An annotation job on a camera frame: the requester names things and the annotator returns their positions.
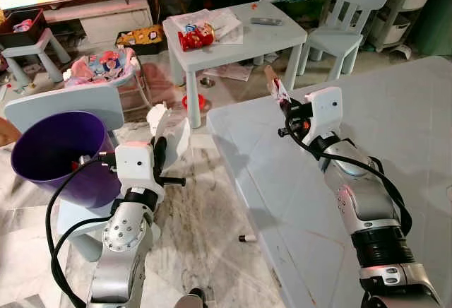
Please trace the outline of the white television stand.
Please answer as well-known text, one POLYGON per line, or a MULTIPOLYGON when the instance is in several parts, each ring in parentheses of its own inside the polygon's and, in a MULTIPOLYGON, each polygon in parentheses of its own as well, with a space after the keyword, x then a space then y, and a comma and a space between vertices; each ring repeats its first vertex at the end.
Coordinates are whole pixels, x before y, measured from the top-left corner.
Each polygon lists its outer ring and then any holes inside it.
POLYGON ((152 26, 148 0, 107 0, 64 6, 43 12, 48 23, 77 20, 85 33, 78 49, 109 49, 117 34, 152 26))

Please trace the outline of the light blue plastic chair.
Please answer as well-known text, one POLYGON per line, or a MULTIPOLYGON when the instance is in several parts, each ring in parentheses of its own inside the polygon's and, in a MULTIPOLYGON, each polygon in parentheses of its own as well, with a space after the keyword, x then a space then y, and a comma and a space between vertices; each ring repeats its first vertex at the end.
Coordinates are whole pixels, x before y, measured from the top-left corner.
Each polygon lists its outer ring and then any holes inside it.
MULTIPOLYGON (((46 117, 73 111, 87 112, 99 117, 107 128, 115 150, 117 140, 114 131, 125 124, 125 114, 119 94, 113 86, 100 84, 74 86, 25 96, 10 101, 4 107, 4 114, 21 134, 46 117)), ((57 230, 64 232, 82 220, 107 217, 111 213, 114 199, 100 208, 81 207, 59 197, 58 201, 59 218, 56 227, 57 230)))

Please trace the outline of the pink baby bouncer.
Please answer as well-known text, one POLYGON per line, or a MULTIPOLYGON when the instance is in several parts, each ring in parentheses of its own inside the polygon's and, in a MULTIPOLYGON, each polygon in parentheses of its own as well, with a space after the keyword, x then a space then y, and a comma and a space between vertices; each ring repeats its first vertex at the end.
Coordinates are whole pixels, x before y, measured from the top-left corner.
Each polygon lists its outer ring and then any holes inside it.
POLYGON ((65 88, 94 84, 113 86, 121 100, 130 100, 125 112, 152 107, 142 63, 131 47, 78 57, 64 72, 65 88))

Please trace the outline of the white plastic sheet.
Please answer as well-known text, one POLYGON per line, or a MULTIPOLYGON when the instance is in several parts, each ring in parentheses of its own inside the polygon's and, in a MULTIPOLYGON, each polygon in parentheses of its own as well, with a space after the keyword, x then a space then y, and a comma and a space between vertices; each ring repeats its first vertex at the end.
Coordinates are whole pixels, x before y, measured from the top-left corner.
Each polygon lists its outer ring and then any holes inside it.
POLYGON ((180 16, 174 16, 178 30, 213 35, 215 43, 225 45, 240 45, 244 43, 244 28, 242 22, 229 9, 200 10, 180 16))

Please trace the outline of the black robot foot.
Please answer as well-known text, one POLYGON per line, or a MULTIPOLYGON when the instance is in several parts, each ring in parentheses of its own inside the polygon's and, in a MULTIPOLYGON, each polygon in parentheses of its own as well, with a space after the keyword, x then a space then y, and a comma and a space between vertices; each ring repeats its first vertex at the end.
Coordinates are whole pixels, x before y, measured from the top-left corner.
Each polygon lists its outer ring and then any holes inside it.
POLYGON ((193 288, 190 292, 180 297, 172 308, 208 308, 206 293, 203 289, 193 288))

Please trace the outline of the purple rubbish bin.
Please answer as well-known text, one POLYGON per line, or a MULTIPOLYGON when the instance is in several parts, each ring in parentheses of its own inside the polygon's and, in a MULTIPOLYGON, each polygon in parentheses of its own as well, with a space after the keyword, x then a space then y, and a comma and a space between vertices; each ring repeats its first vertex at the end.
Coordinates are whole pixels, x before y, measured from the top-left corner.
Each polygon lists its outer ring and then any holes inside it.
MULTIPOLYGON (((80 158, 113 152, 107 128, 96 115, 73 111, 46 117, 16 141, 11 156, 14 172, 40 189, 54 192, 78 166, 80 158)), ((120 181, 100 163, 81 170, 59 195, 85 208, 100 208, 119 195, 120 181)))

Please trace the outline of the small white children's table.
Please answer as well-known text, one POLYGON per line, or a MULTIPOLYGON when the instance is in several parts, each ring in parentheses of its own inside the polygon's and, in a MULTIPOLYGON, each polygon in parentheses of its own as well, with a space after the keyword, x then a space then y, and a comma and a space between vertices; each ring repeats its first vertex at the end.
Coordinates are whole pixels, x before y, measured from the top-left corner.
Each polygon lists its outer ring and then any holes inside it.
POLYGON ((307 32, 270 2, 257 1, 257 4, 256 8, 252 8, 251 2, 228 7, 242 22, 244 28, 244 43, 240 45, 214 43, 201 49, 184 51, 177 39, 179 30, 174 23, 174 16, 162 22, 162 29, 167 37, 172 82, 175 85, 184 84, 187 87, 189 105, 187 120, 191 128, 197 129, 203 126, 201 111, 196 102, 199 95, 196 73, 204 69, 253 59, 253 57, 282 49, 291 49, 290 62, 285 69, 282 82, 287 88, 293 88, 298 65, 292 60, 300 57, 302 46, 307 40, 307 32), (251 18, 281 18, 283 24, 280 26, 254 25, 251 24, 251 18))

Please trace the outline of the yellow snack bag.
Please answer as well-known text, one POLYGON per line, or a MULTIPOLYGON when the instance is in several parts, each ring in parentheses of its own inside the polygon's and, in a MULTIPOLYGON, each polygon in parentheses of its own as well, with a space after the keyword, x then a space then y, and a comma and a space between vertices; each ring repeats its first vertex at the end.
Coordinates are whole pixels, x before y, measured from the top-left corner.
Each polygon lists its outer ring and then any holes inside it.
POLYGON ((163 37, 161 25, 136 28, 136 30, 120 33, 116 39, 116 46, 156 45, 162 41, 163 37))

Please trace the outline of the red toy figure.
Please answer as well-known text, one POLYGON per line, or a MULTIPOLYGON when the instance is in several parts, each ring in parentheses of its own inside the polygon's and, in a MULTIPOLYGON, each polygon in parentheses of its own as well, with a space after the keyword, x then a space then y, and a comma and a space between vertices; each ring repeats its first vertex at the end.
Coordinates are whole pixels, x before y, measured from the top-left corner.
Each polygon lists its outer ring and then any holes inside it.
POLYGON ((215 41, 215 33, 210 23, 203 25, 189 24, 185 31, 177 33, 177 39, 181 49, 191 51, 212 45, 215 41))

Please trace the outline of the dark storage box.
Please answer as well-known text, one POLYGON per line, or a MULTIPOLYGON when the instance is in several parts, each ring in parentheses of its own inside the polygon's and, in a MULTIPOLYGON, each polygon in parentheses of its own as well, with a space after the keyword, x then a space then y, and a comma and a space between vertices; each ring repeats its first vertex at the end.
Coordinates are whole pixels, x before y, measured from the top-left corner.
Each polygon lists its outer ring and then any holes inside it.
POLYGON ((41 39, 45 28, 47 28, 47 20, 41 8, 12 11, 6 20, 0 23, 0 47, 10 49, 10 47, 35 45, 41 39), (16 32, 14 27, 25 20, 32 21, 29 30, 16 32))

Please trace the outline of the green plastic bin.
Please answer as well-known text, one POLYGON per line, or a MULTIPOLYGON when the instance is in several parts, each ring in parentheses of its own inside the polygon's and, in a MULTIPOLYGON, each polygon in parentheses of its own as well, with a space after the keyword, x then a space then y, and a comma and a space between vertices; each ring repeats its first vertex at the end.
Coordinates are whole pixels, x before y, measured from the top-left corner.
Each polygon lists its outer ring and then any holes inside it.
POLYGON ((420 56, 451 56, 452 0, 427 0, 409 34, 420 56))

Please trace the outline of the red and tan card package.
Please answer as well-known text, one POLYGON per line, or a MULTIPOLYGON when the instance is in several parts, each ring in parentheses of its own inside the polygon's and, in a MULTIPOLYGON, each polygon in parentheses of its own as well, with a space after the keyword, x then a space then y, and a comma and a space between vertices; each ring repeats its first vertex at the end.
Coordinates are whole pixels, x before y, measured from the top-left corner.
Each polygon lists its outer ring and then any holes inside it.
POLYGON ((291 97, 288 95, 288 92, 285 90, 284 85, 280 79, 280 76, 275 72, 274 69, 272 69, 272 66, 265 66, 264 68, 265 76, 267 76, 267 88, 268 91, 271 93, 275 101, 278 102, 278 104, 289 104, 291 97))

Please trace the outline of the small white stool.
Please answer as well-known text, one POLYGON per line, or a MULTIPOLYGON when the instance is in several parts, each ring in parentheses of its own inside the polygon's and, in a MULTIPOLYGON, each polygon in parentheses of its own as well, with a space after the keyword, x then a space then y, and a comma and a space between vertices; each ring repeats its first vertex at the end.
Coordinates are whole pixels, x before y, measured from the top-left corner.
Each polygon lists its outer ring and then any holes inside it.
POLYGON ((45 28, 45 30, 43 30, 41 37, 35 45, 7 47, 7 49, 0 51, 0 54, 2 54, 2 57, 8 64, 8 68, 12 73, 14 80, 16 80, 17 88, 22 88, 23 86, 32 84, 32 79, 29 78, 22 66, 19 66, 16 60, 14 60, 16 57, 23 57, 27 55, 36 55, 39 57, 43 68, 45 68, 49 79, 51 79, 52 82, 64 82, 64 75, 62 75, 62 72, 59 71, 58 66, 52 62, 46 53, 48 45, 55 51, 59 62, 62 64, 71 62, 69 53, 64 49, 64 47, 61 46, 61 43, 59 43, 59 41, 55 38, 54 33, 52 33, 49 28, 45 28))

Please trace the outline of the red bowl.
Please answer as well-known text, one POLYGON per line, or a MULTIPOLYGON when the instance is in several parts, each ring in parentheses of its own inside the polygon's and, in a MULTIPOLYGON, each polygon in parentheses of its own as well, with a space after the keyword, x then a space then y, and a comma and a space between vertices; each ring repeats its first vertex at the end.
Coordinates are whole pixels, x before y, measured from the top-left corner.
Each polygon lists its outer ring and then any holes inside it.
MULTIPOLYGON (((206 100, 206 97, 203 95, 203 94, 199 94, 199 95, 197 95, 197 104, 198 104, 198 107, 199 107, 199 110, 204 110, 205 108, 206 108, 206 103, 207 103, 207 100, 206 100)), ((185 108, 185 109, 188 109, 189 108, 189 105, 188 105, 188 96, 187 95, 185 95, 183 98, 182 98, 182 105, 183 105, 183 107, 185 108)))

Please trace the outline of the large grey plastic table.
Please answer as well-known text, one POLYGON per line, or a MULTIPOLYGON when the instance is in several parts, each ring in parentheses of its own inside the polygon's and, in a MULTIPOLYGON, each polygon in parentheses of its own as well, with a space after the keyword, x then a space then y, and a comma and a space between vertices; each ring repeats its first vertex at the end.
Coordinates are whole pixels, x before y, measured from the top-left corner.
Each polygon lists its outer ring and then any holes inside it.
MULTIPOLYGON (((407 240, 442 304, 452 303, 450 63, 443 57, 354 73, 342 137, 381 160, 413 227, 407 240)), ((359 264, 319 166, 288 137, 274 98, 214 108, 207 127, 289 308, 358 308, 359 264)))

